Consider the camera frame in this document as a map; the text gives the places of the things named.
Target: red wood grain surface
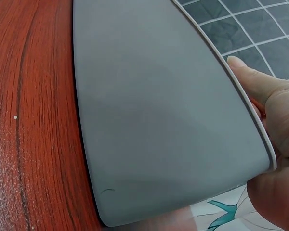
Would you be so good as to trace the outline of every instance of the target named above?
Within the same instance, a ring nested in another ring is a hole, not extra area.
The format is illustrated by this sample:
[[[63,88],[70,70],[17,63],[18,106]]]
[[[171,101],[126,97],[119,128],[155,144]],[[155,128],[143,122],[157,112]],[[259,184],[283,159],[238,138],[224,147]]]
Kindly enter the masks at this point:
[[[0,230],[100,230],[79,135],[72,0],[0,0]],[[189,209],[129,229],[195,230]]]

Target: fingernail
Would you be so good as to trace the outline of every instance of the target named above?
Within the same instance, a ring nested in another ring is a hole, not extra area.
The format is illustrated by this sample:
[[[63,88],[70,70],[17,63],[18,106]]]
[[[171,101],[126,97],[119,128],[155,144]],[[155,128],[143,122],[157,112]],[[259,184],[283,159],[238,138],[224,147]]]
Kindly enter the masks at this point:
[[[240,68],[243,66],[247,66],[245,62],[235,56],[228,56],[227,62],[232,69]]]

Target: hand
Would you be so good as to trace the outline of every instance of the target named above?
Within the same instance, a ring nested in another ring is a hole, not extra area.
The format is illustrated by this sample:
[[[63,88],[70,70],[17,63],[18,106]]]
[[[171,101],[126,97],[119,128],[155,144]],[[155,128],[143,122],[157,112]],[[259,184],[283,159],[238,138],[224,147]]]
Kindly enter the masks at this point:
[[[277,157],[277,170],[247,183],[255,209],[269,222],[289,231],[289,80],[258,72],[234,57],[228,64],[249,97],[265,110],[261,118]]]

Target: finger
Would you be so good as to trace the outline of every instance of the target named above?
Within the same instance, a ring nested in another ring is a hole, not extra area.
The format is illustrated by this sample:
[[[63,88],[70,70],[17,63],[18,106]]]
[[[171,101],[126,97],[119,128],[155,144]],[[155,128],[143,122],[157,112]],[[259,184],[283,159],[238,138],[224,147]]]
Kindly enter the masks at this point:
[[[258,117],[259,117],[259,118],[261,118],[261,113],[260,113],[260,111],[259,111],[258,107],[256,107],[256,105],[255,105],[255,104],[253,104],[253,103],[251,103],[251,105],[252,105],[252,107],[255,109],[255,111],[256,111],[256,113],[257,113]]]
[[[289,230],[289,167],[248,181],[247,191],[255,209],[265,219]]]
[[[247,67],[237,57],[229,56],[227,61],[246,93],[262,105],[285,83],[284,80]]]

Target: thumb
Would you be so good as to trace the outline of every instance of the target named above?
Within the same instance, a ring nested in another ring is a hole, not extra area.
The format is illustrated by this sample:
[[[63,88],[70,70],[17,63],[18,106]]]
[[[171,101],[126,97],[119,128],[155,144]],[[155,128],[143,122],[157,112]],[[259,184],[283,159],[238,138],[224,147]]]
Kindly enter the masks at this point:
[[[262,105],[272,94],[288,88],[289,81],[249,68],[237,57],[229,56],[227,61],[248,96]]]

